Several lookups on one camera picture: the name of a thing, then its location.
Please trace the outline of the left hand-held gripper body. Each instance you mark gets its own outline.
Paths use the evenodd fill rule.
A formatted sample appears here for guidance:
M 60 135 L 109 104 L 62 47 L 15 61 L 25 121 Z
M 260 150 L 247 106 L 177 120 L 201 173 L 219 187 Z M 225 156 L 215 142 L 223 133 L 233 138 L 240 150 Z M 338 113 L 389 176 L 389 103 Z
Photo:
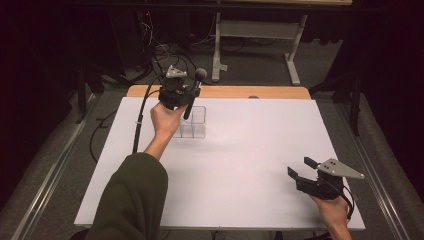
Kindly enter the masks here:
M 179 70 L 171 65 L 165 74 L 164 81 L 159 90 L 159 101 L 170 110 L 191 104 L 188 90 L 184 87 L 186 71 Z

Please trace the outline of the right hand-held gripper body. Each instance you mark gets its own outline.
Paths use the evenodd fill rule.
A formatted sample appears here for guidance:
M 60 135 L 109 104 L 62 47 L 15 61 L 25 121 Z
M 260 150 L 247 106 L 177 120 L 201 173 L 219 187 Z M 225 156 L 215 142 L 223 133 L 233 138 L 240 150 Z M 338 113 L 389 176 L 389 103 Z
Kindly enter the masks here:
M 322 200 L 333 200 L 343 194 L 344 178 L 364 179 L 365 175 L 336 160 L 318 163 L 317 179 L 311 180 L 298 175 L 296 189 Z

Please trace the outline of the black makeup brush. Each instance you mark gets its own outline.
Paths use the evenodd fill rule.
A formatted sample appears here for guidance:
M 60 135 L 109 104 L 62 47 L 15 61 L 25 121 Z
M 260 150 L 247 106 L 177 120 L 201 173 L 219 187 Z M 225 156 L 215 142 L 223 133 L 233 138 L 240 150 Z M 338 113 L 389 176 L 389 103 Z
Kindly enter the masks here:
M 203 69 L 203 68 L 196 69 L 195 70 L 195 81 L 194 81 L 192 87 L 200 87 L 201 88 L 201 84 L 206 77 L 207 77 L 207 71 L 205 69 Z M 189 91 L 188 91 L 188 105 L 187 105 L 187 108 L 186 108 L 185 113 L 183 115 L 184 120 L 187 120 L 189 118 L 195 99 L 191 98 Z

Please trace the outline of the clear plastic organizer box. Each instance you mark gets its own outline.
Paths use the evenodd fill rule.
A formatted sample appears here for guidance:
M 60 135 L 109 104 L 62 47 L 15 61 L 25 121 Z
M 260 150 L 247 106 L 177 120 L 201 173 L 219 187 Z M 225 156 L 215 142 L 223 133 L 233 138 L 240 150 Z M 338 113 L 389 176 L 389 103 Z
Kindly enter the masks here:
M 193 106 L 187 119 L 180 118 L 175 138 L 204 138 L 206 136 L 206 108 Z

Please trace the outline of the person's right hand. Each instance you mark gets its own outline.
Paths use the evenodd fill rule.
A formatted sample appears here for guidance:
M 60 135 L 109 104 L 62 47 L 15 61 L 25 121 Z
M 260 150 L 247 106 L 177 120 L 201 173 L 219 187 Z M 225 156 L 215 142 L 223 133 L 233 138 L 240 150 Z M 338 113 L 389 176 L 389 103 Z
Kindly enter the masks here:
M 342 197 L 333 200 L 322 200 L 311 196 L 318 207 L 320 216 L 329 231 L 347 229 L 348 204 Z

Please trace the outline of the person's left hand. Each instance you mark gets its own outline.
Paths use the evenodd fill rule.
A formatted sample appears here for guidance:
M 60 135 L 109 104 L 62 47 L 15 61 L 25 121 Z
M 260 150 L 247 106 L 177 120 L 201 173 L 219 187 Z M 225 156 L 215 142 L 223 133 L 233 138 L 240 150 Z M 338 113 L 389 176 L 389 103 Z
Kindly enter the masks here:
M 176 110 L 167 109 L 162 103 L 157 103 L 151 110 L 151 120 L 155 131 L 155 137 L 161 140 L 169 140 L 179 127 L 181 115 L 186 106 Z

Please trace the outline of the white table cover sheet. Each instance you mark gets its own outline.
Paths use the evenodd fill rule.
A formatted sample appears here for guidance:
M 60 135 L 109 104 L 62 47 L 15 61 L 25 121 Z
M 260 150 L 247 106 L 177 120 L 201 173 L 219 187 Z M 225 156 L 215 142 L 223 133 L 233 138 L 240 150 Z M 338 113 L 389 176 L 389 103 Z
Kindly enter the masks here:
M 168 176 L 168 229 L 318 230 L 313 201 L 289 169 L 313 179 L 305 158 L 336 153 L 313 100 L 199 98 L 205 134 L 174 138 L 160 162 Z

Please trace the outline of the black metal stand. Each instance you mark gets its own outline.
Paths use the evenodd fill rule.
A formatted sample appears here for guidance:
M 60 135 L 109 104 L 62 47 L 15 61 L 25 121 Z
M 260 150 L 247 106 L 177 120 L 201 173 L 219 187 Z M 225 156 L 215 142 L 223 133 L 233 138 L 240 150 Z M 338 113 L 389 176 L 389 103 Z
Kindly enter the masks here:
M 87 113 L 87 94 L 86 88 L 89 88 L 93 94 L 102 94 L 104 86 L 101 80 L 100 70 L 93 63 L 87 63 L 80 66 L 77 71 L 77 98 L 78 98 L 78 120 L 80 124 Z
M 360 76 L 354 73 L 344 73 L 340 76 L 329 78 L 308 89 L 310 95 L 314 95 L 320 91 L 332 91 L 332 101 L 334 103 L 350 104 L 349 125 L 353 133 L 358 136 L 358 118 L 361 96 Z

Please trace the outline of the aluminium floor rail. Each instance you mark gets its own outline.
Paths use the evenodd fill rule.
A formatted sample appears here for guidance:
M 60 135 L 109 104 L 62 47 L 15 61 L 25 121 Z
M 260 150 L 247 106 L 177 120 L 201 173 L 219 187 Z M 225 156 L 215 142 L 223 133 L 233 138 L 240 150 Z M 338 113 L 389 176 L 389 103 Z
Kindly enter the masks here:
M 372 157 L 367 151 L 367 145 L 363 140 L 364 134 L 356 134 L 350 126 L 349 113 L 346 106 L 336 104 L 335 108 L 342 119 L 346 131 L 349 133 L 350 139 L 353 141 L 356 152 L 359 154 L 359 161 L 366 173 L 368 185 L 373 192 L 378 209 L 384 216 L 385 223 L 388 225 L 391 235 L 395 240 L 411 240 L 411 235 L 408 233 L 406 225 L 401 219 L 400 209 L 396 206 L 394 199 L 389 194 L 387 182 L 378 173 L 381 167 L 376 165 L 376 158 Z
M 83 131 L 87 116 L 98 102 L 99 94 L 85 95 L 85 113 L 75 108 L 56 127 L 27 168 L 10 200 L 10 210 L 19 210 L 18 223 L 7 240 L 29 240 L 69 161 L 69 155 Z

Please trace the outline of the white metal desk frame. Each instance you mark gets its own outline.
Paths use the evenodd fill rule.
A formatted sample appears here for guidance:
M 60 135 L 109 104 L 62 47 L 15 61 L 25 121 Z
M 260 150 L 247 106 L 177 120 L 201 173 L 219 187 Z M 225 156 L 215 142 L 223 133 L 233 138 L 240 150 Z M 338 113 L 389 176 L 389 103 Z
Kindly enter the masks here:
M 220 73 L 226 71 L 228 66 L 221 63 L 221 38 L 260 38 L 291 40 L 292 47 L 284 54 L 284 61 L 289 72 L 291 83 L 295 86 L 301 84 L 294 58 L 298 50 L 308 16 L 302 15 L 297 23 L 258 22 L 242 20 L 222 20 L 221 14 L 215 14 L 215 40 L 212 61 L 212 81 L 220 81 Z

